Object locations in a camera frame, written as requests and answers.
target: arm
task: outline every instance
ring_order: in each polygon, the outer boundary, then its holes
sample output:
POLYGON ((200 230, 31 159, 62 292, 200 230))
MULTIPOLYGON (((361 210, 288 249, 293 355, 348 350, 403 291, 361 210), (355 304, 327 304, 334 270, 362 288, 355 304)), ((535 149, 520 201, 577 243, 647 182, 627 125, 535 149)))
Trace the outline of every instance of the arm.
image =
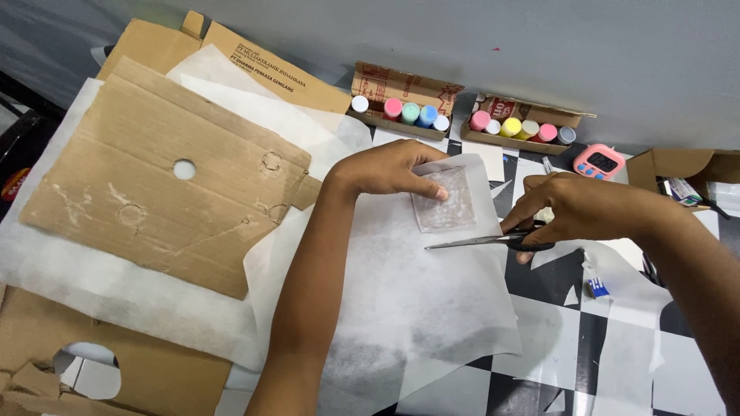
POLYGON ((445 200, 447 191, 411 173, 448 157, 415 140, 394 141, 337 163, 323 182, 272 319, 265 367, 246 416, 313 415, 337 327, 354 204, 360 193, 414 192, 445 200))
POLYGON ((730 250, 685 208, 643 189, 558 173, 528 176, 525 191, 503 232, 551 207, 555 219, 524 244, 631 238, 660 271, 730 412, 740 412, 740 262, 730 250))

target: pink paint bottle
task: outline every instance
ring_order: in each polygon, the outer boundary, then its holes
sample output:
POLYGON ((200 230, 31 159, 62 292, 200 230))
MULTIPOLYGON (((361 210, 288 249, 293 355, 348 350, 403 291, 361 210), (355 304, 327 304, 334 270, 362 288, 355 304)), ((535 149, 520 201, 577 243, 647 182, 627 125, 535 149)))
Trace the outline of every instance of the pink paint bottle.
POLYGON ((470 130, 479 132, 491 122, 491 115, 486 111, 476 111, 472 117, 470 117, 470 130))
POLYGON ((383 105, 383 118, 397 121, 403 110, 403 103, 398 98, 389 98, 383 105))
POLYGON ((539 126, 539 132, 529 138, 529 141, 537 143, 550 143, 557 136, 557 127, 552 124, 543 124, 539 126))

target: yellow paint bottle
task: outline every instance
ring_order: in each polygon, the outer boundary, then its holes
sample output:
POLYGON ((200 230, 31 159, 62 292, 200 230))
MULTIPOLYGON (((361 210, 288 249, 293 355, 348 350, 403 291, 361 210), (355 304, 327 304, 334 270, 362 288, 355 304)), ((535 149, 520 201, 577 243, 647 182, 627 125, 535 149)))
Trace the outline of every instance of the yellow paint bottle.
POLYGON ((501 123, 501 132, 499 132, 499 135, 503 137, 511 137, 519 133, 521 130, 522 122, 514 117, 509 117, 501 123))
POLYGON ((522 130, 519 131, 514 138, 519 140, 527 140, 528 138, 536 135, 539 132, 539 124, 534 120, 524 120, 522 122, 522 130))

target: scissors blade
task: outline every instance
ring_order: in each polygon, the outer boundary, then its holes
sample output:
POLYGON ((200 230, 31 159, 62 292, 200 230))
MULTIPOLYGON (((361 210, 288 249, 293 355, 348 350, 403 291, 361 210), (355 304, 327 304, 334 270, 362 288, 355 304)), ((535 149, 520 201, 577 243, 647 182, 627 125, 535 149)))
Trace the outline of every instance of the scissors blade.
POLYGON ((501 235, 494 237, 477 237, 469 238, 467 240, 452 241, 451 243, 437 244, 434 246, 424 247, 424 249, 443 249, 446 247, 458 247, 458 246, 475 246, 477 244, 491 244, 491 243, 506 243, 507 240, 499 240, 501 235))

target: gray wall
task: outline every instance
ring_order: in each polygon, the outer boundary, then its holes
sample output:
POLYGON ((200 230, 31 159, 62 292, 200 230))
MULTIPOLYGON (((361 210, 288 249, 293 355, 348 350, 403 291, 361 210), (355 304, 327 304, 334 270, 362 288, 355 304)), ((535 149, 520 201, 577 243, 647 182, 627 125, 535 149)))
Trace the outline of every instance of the gray wall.
POLYGON ((3 0, 0 69, 67 106, 91 47, 189 8, 331 84, 363 60, 599 114, 579 137, 628 152, 740 148, 734 0, 3 0))

